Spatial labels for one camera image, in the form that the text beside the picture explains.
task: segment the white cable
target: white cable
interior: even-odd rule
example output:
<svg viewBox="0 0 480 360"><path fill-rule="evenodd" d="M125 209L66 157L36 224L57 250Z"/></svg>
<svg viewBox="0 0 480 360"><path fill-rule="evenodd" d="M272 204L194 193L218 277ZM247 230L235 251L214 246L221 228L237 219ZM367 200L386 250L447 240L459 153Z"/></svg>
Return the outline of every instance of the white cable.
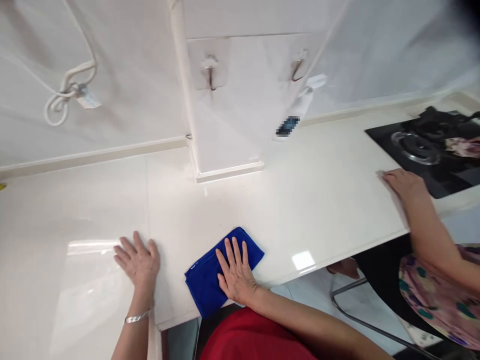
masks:
<svg viewBox="0 0 480 360"><path fill-rule="evenodd" d="M10 61L12 61L14 64L21 66L23 69L29 72L30 75L32 75L45 89L47 89L49 92L53 94L53 96L47 101L47 103L45 104L45 107L43 108L43 117L45 118L45 121L47 122L47 124L51 126L62 125L67 120L70 112L70 109L69 109L70 99L72 99L77 95L79 88L81 86L88 85L92 82L95 75L97 74L97 67L98 67L97 58L95 56L92 43L90 42L89 38L85 34L84 29L80 25L68 1L63 0L63 3L67 8L68 13L70 14L70 17L73 19L73 22L75 23L77 29L80 31L83 37L83 40L85 41L85 44L90 52L91 60L84 62L68 70L61 81L60 90L55 91L45 81L43 81L37 74L35 74L23 61L21 61L20 59L15 59L12 61L10 59ZM71 81L75 75L78 75L84 72L90 72L89 77L84 82L82 82L81 84L77 84L76 82ZM60 120L57 122L53 122L50 119L50 112L62 113Z"/></svg>

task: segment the silver bracelet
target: silver bracelet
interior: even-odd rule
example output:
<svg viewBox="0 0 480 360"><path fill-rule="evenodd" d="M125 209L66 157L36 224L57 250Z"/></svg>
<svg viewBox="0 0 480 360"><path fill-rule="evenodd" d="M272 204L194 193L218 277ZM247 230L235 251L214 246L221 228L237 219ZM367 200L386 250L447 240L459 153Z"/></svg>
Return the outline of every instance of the silver bracelet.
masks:
<svg viewBox="0 0 480 360"><path fill-rule="evenodd" d="M130 323L136 323L139 322L140 320L143 320L145 318L148 318L150 316L150 313L152 312L152 309L144 312L143 314L137 315L137 316L130 316L126 317L124 323L125 324L130 324Z"/></svg>

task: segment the white bottle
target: white bottle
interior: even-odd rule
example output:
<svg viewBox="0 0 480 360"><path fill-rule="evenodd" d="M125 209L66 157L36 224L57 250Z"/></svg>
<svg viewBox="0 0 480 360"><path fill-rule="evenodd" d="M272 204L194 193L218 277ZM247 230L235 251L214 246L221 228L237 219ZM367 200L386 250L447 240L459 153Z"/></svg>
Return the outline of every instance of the white bottle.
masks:
<svg viewBox="0 0 480 360"><path fill-rule="evenodd" d="M314 98L314 89L323 86L327 82L327 76L320 74L310 77L306 81L305 88L298 94L292 106L286 112L285 120L277 128L272 140L284 142L297 124L305 117Z"/></svg>

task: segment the gas stove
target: gas stove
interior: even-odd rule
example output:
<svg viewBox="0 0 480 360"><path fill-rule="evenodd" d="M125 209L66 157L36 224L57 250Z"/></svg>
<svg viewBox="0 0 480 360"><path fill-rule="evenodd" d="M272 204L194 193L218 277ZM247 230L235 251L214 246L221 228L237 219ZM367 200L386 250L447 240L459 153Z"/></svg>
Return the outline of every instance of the gas stove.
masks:
<svg viewBox="0 0 480 360"><path fill-rule="evenodd" d="M365 132L402 168L421 176L430 194L440 199L480 185L480 158L446 149L446 140L480 137L480 111L466 116L429 106L418 118Z"/></svg>

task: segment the metal chair leg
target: metal chair leg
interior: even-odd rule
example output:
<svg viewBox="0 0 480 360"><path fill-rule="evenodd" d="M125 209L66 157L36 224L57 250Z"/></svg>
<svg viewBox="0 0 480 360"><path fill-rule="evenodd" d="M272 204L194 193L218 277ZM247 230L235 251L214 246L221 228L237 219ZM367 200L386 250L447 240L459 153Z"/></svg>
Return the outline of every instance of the metal chair leg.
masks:
<svg viewBox="0 0 480 360"><path fill-rule="evenodd" d="M333 303L333 305L338 309L338 311L340 311L343 315L345 315L347 318L349 318L350 320L353 320L361 325L363 325L364 327L366 328L369 328L373 331L376 331L377 333L379 334L382 334L383 336L393 340L393 341L396 341L397 343L400 343L402 344L403 346L409 348L409 349L412 349L422 355L424 355L426 358L428 359L431 359L431 360L440 360L438 357L436 356L433 356L432 354L430 354L428 351L425 351L424 349L422 349L420 346L416 345L416 344L411 344L395 335L392 335L391 333L389 332L386 332L376 326L373 326L371 324L369 324L368 322L365 322L363 320L360 320L359 318L356 318L350 314L347 314L338 304L337 304L337 301L335 300L335 296L337 296L338 294L341 294L341 293L344 293L350 289L354 289L356 287L359 287L360 285L363 285L363 284L366 284L368 283L368 280L364 277L364 278L361 278L359 280L356 280L344 287L341 287L337 290L334 290L334 283L335 283L335 276L333 276L332 280L331 280L331 284L330 284L330 300L331 302Z"/></svg>

